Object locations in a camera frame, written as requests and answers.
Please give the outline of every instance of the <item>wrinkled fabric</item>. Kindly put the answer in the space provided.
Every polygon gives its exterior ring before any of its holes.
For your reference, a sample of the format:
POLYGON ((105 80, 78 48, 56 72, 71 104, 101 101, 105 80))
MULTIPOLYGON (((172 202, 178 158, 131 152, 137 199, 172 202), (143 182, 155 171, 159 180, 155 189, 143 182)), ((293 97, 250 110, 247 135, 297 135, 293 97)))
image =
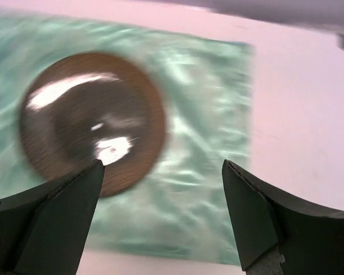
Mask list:
POLYGON ((87 51, 139 64, 160 87, 168 122, 153 170, 135 188, 99 200, 87 247, 238 265, 221 166, 248 163, 246 44, 0 12, 0 198, 44 182, 19 144, 26 89, 54 62, 87 51))

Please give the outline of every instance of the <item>black robotic claw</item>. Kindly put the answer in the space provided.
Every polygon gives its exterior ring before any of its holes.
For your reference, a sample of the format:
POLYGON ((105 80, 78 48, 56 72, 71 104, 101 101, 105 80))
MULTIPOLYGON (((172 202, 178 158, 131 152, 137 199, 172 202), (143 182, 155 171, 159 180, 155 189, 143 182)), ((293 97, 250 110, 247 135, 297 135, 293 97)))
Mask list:
POLYGON ((99 198, 100 160, 0 200, 0 275, 76 274, 99 198))
POLYGON ((344 211, 293 196, 227 160, 222 175, 247 275, 344 275, 344 211))

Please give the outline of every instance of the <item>green cloth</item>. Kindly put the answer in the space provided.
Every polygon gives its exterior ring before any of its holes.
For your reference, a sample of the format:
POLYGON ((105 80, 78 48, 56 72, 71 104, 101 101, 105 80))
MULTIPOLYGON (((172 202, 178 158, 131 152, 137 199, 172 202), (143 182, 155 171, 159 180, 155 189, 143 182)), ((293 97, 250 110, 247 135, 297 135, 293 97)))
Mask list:
POLYGON ((133 60, 161 87, 169 138, 133 189, 99 201, 87 247, 239 264, 221 166, 248 163, 249 60, 243 43, 116 23, 0 12, 0 198, 41 179, 18 144, 18 106, 54 62, 86 51, 133 60))

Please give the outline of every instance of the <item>white table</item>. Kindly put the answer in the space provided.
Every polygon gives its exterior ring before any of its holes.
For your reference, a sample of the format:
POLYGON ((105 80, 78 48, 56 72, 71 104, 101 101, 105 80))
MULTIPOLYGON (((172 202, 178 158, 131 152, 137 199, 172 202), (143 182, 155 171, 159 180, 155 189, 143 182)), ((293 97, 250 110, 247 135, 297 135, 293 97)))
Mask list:
MULTIPOLYGON (((335 35, 156 3, 0 0, 0 5, 249 42, 255 48, 251 171, 292 194, 344 210, 344 51, 335 35)), ((79 274, 243 273, 235 266, 86 251, 79 274)))

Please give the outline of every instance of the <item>round brown plate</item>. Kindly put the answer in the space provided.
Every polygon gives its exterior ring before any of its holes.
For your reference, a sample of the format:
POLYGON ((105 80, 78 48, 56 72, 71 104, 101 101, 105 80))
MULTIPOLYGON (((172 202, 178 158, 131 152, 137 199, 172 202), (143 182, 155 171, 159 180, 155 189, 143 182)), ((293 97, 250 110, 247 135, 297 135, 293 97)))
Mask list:
POLYGON ((135 65, 105 53, 77 54, 47 68, 25 95, 19 121, 25 154, 47 180, 102 160, 101 197, 141 180, 166 136, 154 84, 135 65))

